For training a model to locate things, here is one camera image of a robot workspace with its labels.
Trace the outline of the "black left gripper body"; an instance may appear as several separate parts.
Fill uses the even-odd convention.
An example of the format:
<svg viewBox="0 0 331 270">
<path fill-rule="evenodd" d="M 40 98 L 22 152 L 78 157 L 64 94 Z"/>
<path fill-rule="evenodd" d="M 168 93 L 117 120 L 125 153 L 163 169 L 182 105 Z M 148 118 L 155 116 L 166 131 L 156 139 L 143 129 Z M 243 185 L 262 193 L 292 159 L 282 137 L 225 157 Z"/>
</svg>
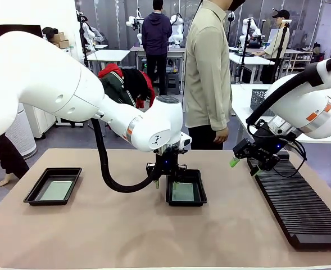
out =
<svg viewBox="0 0 331 270">
<path fill-rule="evenodd" d="M 185 164 L 179 165 L 178 156 L 184 155 L 187 151 L 180 149 L 178 146 L 169 146 L 161 150 L 153 151 L 155 153 L 155 163 L 147 163 L 146 172 L 150 176 L 154 168 L 158 170 L 158 174 L 153 180 L 159 180 L 160 176 L 170 176 L 178 179 L 187 169 Z"/>
</svg>

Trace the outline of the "person's right hand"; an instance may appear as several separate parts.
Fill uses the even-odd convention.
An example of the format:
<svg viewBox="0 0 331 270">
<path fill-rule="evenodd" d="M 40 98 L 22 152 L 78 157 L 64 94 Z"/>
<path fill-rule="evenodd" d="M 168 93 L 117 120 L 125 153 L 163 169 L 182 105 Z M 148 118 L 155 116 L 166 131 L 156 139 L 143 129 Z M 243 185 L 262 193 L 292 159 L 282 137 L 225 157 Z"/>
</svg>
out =
<svg viewBox="0 0 331 270">
<path fill-rule="evenodd" d="M 224 143 L 229 137 L 229 129 L 224 128 L 222 130 L 218 130 L 215 132 L 215 135 L 216 135 L 214 139 L 215 143 Z"/>
</svg>

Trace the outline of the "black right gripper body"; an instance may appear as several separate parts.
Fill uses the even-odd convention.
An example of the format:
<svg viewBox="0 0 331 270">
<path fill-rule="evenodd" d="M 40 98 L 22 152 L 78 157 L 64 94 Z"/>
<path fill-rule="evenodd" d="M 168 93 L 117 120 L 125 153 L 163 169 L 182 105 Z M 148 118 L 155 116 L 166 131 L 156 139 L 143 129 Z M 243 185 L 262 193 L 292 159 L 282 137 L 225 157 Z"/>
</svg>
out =
<svg viewBox="0 0 331 270">
<path fill-rule="evenodd" d="M 280 135 L 274 134 L 267 123 L 256 124 L 257 131 L 252 135 L 251 158 L 259 162 L 278 162 L 278 152 L 288 143 Z"/>
</svg>

